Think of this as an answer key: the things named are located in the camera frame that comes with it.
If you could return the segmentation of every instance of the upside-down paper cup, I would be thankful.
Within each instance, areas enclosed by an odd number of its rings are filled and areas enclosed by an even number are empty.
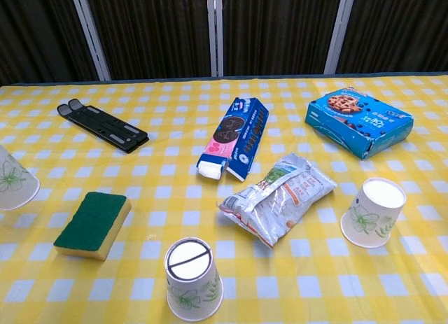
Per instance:
[[[0,146],[0,210],[13,210],[25,205],[37,194],[39,186],[39,179]]]
[[[342,233],[355,245],[380,247],[389,240],[405,202],[405,191],[398,184],[369,178],[341,218]]]
[[[169,308],[184,321],[203,321],[223,301],[223,282],[210,246],[198,238],[177,241],[165,255]]]

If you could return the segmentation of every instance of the yellow checkered tablecloth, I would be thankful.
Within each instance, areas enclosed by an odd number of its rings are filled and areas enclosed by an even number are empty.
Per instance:
[[[414,115],[410,136],[360,161],[304,124],[307,103],[354,86]],[[61,118],[78,98],[150,132],[126,155]],[[270,110],[251,174],[240,183],[195,165],[235,97]],[[224,300],[208,323],[446,323],[448,76],[201,80],[0,89],[0,144],[41,180],[28,205],[0,211],[0,323],[178,323],[163,257],[181,237],[213,248]],[[283,155],[315,161],[338,187],[275,247],[217,214]],[[362,182],[407,192],[387,245],[344,239],[339,219]],[[127,195],[129,213],[105,262],[58,255],[52,243],[88,191]]]

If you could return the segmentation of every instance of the cookie box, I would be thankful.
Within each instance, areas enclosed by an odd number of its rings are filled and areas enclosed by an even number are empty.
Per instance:
[[[414,118],[348,87],[312,101],[305,122],[364,160],[406,138]]]
[[[257,152],[269,111],[257,98],[235,100],[197,162],[198,172],[219,179],[227,170],[240,181],[246,179]]]

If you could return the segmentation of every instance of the yellow sponge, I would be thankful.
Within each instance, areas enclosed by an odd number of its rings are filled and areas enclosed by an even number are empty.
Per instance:
[[[125,196],[89,192],[53,245],[62,254],[105,260],[130,209]]]

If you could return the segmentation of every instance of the dark curtain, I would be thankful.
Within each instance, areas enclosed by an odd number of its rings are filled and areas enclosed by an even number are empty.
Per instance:
[[[210,76],[207,0],[89,0],[112,79]]]
[[[73,0],[0,0],[0,84],[98,80]]]
[[[340,0],[223,0],[224,74],[323,73]]]
[[[354,0],[338,73],[448,70],[448,0]]]

